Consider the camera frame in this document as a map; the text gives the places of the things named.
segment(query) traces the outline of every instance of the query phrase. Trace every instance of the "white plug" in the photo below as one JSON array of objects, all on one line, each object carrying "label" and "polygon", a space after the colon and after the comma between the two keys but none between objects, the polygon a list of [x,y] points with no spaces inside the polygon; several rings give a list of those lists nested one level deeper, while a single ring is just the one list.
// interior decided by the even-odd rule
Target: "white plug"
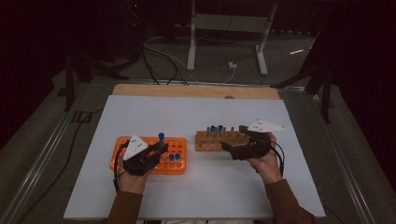
[{"label": "white plug", "polygon": [[229,62],[228,65],[230,66],[231,69],[236,68],[236,63]]}]

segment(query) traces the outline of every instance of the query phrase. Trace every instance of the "cable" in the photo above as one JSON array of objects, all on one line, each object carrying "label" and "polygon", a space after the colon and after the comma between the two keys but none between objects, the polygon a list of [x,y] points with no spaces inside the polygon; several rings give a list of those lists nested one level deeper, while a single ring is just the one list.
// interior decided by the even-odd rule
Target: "cable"
[{"label": "cable", "polygon": [[119,149],[117,150],[116,157],[114,158],[114,169],[113,169],[114,179],[113,179],[113,183],[114,183],[114,188],[116,189],[116,192],[118,192],[120,190],[119,177],[122,176],[123,174],[125,174],[125,172],[122,172],[122,174],[117,175],[117,171],[119,169],[119,167],[118,167],[119,166],[119,157],[120,157],[120,154],[122,152],[122,149],[125,148],[125,147],[128,147],[128,145],[129,145],[129,140],[126,141],[124,144],[120,145]]},{"label": "cable", "polygon": [[44,191],[44,193],[41,194],[41,196],[33,203],[33,205],[20,218],[20,220],[18,221],[18,224],[20,224],[20,223],[22,223],[24,221],[24,219],[30,214],[30,212],[32,212],[32,210],[35,208],[35,206],[47,195],[48,192],[50,192],[50,190],[56,184],[56,182],[59,180],[59,178],[61,178],[62,174],[64,173],[64,170],[66,169],[67,165],[70,162],[70,159],[71,159],[72,153],[73,153],[73,147],[74,147],[74,144],[76,142],[76,137],[77,137],[77,134],[78,134],[78,130],[81,128],[81,126],[84,123],[84,121],[90,120],[94,114],[96,114],[98,112],[101,112],[101,111],[103,111],[103,109],[96,110],[96,111],[93,111],[93,112],[81,111],[81,112],[88,113],[88,115],[87,115],[87,117],[85,117],[81,121],[81,123],[77,126],[77,128],[76,128],[76,130],[74,132],[72,143],[71,143],[70,149],[69,149],[69,154],[67,156],[67,160],[66,160],[66,163],[64,164],[64,167],[61,169],[61,172],[55,177],[55,179],[52,181],[52,183],[47,187],[47,189]]},{"label": "cable", "polygon": [[153,50],[153,51],[155,51],[155,52],[157,52],[157,53],[161,53],[162,55],[165,55],[165,56],[168,56],[168,57],[170,57],[170,58],[175,59],[176,61],[178,61],[179,63],[181,63],[181,65],[183,65],[183,67],[186,69],[187,73],[189,74],[189,76],[190,76],[190,78],[191,78],[192,80],[194,80],[194,81],[197,82],[197,83],[200,82],[200,81],[196,80],[194,77],[192,77],[192,75],[191,75],[189,69],[187,68],[187,65],[184,64],[184,63],[183,63],[180,59],[178,59],[177,57],[172,56],[172,55],[167,54],[167,53],[164,53],[164,52],[161,52],[161,51],[159,51],[159,50],[153,49],[153,48],[151,48],[149,45],[147,45],[147,44],[144,43],[144,42],[143,42],[143,45],[145,45],[148,49],[151,49],[151,50]]},{"label": "cable", "polygon": [[171,82],[173,79],[175,79],[175,78],[177,77],[177,75],[179,75],[181,83],[182,83],[183,85],[185,85],[185,86],[186,86],[186,85],[189,86],[189,84],[187,83],[187,81],[186,81],[186,80],[183,78],[183,76],[181,75],[181,72],[180,72],[180,70],[178,69],[178,67],[177,67],[177,65],[175,64],[175,62],[174,62],[168,55],[166,55],[166,54],[164,54],[164,53],[162,53],[162,52],[160,52],[160,51],[158,51],[158,50],[154,50],[154,49],[150,49],[150,48],[146,48],[146,47],[143,47],[143,49],[144,49],[144,50],[153,51],[153,52],[157,53],[157,54],[150,54],[150,53],[148,53],[148,54],[153,55],[153,56],[156,56],[156,57],[163,58],[163,59],[167,60],[168,62],[170,62],[170,63],[174,66],[176,72],[175,72],[175,74],[168,80],[168,82],[166,83],[166,85],[169,85],[170,82]]},{"label": "cable", "polygon": [[276,146],[278,146],[280,151],[282,152],[282,157],[281,157],[280,154],[276,151],[276,149],[271,146],[271,149],[275,152],[275,154],[279,158],[279,171],[280,171],[280,174],[283,176],[283,171],[285,169],[285,152],[283,151],[283,148],[277,142],[274,142],[274,141],[269,141],[269,142],[274,143]]},{"label": "cable", "polygon": [[326,209],[327,211],[329,211],[333,216],[335,216],[341,223],[345,223],[343,221],[343,219],[341,219],[339,216],[337,216],[332,210],[330,210],[328,207],[326,207],[325,205],[323,205],[324,209]]},{"label": "cable", "polygon": [[143,57],[144,64],[146,65],[146,67],[147,67],[147,69],[148,69],[148,72],[149,72],[149,74],[151,75],[152,80],[153,80],[155,83],[157,83],[157,85],[160,85],[160,83],[158,82],[157,78],[154,76],[154,73],[153,73],[153,71],[152,71],[152,67],[149,65],[149,62],[148,62],[148,60],[147,60],[147,58],[146,58],[146,55],[145,55],[145,52],[144,52],[144,51],[143,51],[143,53],[142,53],[142,57]]},{"label": "cable", "polygon": [[219,83],[219,84],[225,84],[225,83],[231,81],[231,79],[233,79],[233,76],[235,75],[235,69],[236,69],[236,68],[233,68],[233,74],[231,75],[231,77],[230,77],[227,81],[221,82],[221,83]]},{"label": "cable", "polygon": [[[156,57],[161,57],[161,56],[159,56],[159,55],[155,55],[155,54],[152,54],[152,53],[148,53],[148,52],[145,52],[145,53],[146,53],[147,55],[152,55],[152,56],[156,56]],[[150,69],[151,69],[151,72],[152,72],[154,75],[156,75],[156,76],[158,76],[158,77],[161,77],[161,78],[168,79],[168,77],[164,77],[164,76],[161,76],[160,74],[156,73],[156,72],[152,69],[151,65],[149,65],[149,67],[150,67]]]}]

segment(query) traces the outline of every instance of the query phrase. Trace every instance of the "brown sleeve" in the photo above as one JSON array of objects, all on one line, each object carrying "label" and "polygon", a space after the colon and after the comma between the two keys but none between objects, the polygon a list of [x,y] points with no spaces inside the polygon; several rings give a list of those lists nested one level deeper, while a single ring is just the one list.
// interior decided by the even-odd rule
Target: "brown sleeve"
[{"label": "brown sleeve", "polygon": [[276,224],[319,223],[312,214],[300,207],[286,179],[265,185],[265,191],[276,218]]},{"label": "brown sleeve", "polygon": [[143,195],[119,191],[111,207],[108,219],[97,224],[136,223]]}]

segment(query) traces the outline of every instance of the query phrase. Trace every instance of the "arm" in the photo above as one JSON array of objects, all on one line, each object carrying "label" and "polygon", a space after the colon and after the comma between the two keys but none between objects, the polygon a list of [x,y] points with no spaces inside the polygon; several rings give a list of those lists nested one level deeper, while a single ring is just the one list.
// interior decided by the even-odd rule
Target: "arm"
[{"label": "arm", "polygon": [[[273,148],[276,147],[276,138],[269,133]],[[262,177],[271,209],[274,213],[276,223],[318,223],[318,220],[305,211],[298,204],[286,179],[282,179],[279,171],[276,154],[274,151],[268,152],[262,158],[249,159],[250,165]]]},{"label": "arm", "polygon": [[[120,159],[119,174],[124,171],[122,159]],[[149,174],[151,171],[142,176],[130,175],[128,172],[121,175],[119,177],[120,191],[117,192],[108,219],[101,220],[98,224],[136,223]]]}]

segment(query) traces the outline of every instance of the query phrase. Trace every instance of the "black cable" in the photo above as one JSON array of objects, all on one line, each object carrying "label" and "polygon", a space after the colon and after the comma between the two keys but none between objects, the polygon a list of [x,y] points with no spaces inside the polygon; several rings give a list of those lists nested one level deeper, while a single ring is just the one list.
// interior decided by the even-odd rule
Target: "black cable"
[{"label": "black cable", "polygon": [[[167,61],[173,63],[173,61],[170,60],[169,57],[165,57],[165,56],[163,56],[163,55],[154,54],[154,53],[149,53],[149,52],[145,52],[145,53],[147,53],[148,55],[154,56],[154,57],[159,57],[159,58],[165,59],[165,60],[167,60]],[[157,75],[158,77],[162,77],[162,78],[168,79],[168,77],[161,76],[160,74],[154,72],[154,70],[151,70],[151,72],[153,72],[153,73],[154,73],[155,75]],[[167,82],[166,85],[169,85],[169,83],[178,75],[178,73],[179,73],[179,71],[178,71],[178,68],[176,67],[176,72],[175,72],[175,74],[168,80],[168,82]]]},{"label": "black cable", "polygon": [[280,156],[279,152],[276,151],[276,149],[273,146],[270,146],[271,150],[273,150],[276,154],[276,156],[279,158],[279,171],[281,176],[283,176],[283,171],[285,169],[285,152],[283,151],[283,148],[274,141],[264,141],[264,140],[259,140],[262,143],[274,143],[276,146],[279,147],[280,151],[282,152],[282,156]]},{"label": "black cable", "polygon": [[47,189],[44,191],[44,193],[41,194],[41,196],[33,203],[33,205],[26,211],[26,213],[20,218],[20,220],[18,221],[18,224],[22,223],[24,221],[24,219],[29,215],[30,212],[32,212],[32,210],[35,208],[35,206],[47,195],[47,193],[52,189],[52,187],[56,184],[56,182],[59,180],[59,178],[61,178],[62,174],[64,173],[64,170],[66,169],[67,165],[70,162],[70,159],[72,157],[72,153],[73,153],[73,147],[74,144],[76,142],[76,137],[78,134],[78,130],[81,128],[81,125],[84,123],[84,121],[90,120],[93,116],[93,114],[98,113],[100,111],[103,111],[103,109],[100,110],[96,110],[93,112],[86,112],[86,111],[81,111],[81,112],[85,112],[88,113],[87,117],[85,117],[81,123],[77,126],[75,133],[73,135],[73,139],[72,139],[72,143],[70,145],[70,149],[69,149],[69,154],[67,156],[67,160],[66,163],[64,164],[64,167],[62,168],[61,172],[55,177],[55,179],[52,181],[52,183],[47,187]]},{"label": "black cable", "polygon": [[142,57],[143,57],[144,64],[146,65],[146,67],[147,67],[147,69],[148,69],[148,72],[149,72],[149,74],[151,75],[152,80],[153,80],[155,83],[157,83],[157,85],[160,85],[160,83],[158,82],[157,78],[154,76],[154,74],[153,74],[153,72],[152,72],[152,67],[149,65],[149,62],[148,62],[148,60],[147,60],[147,58],[146,58],[146,55],[145,55],[145,51],[143,51],[141,55],[142,55]]},{"label": "black cable", "polygon": [[113,183],[114,183],[114,188],[116,189],[116,192],[118,192],[120,190],[119,177],[121,175],[125,174],[125,172],[123,172],[120,175],[117,174],[117,171],[118,171],[118,168],[119,168],[120,154],[122,152],[122,149],[125,148],[125,147],[128,147],[128,145],[129,145],[129,140],[126,141],[124,144],[120,145],[119,149],[117,150],[116,157],[114,158],[114,169],[113,169],[114,179],[113,179]]},{"label": "black cable", "polygon": [[187,83],[187,81],[186,81],[186,80],[183,78],[183,76],[181,75],[181,72],[180,72],[180,70],[178,69],[176,63],[175,63],[167,54],[162,53],[162,52],[160,52],[160,51],[158,51],[158,50],[154,50],[154,49],[150,49],[150,48],[145,48],[145,47],[143,47],[143,50],[149,50],[149,51],[155,52],[156,54],[148,53],[148,52],[146,52],[146,53],[149,54],[149,55],[152,55],[152,56],[156,56],[156,57],[163,58],[163,59],[165,59],[166,61],[170,62],[170,63],[174,66],[176,73],[168,80],[168,82],[166,83],[166,85],[169,85],[170,82],[171,82],[173,79],[175,79],[175,78],[177,77],[177,75],[179,75],[181,83],[182,83],[183,85],[185,85],[185,86],[189,86],[189,83]]},{"label": "black cable", "polygon": [[329,211],[330,213],[332,213],[333,216],[335,216],[341,223],[345,223],[343,221],[343,219],[341,219],[339,216],[337,216],[332,210],[330,210],[328,207],[326,207],[325,205],[323,205],[324,209],[326,209],[327,211]]}]

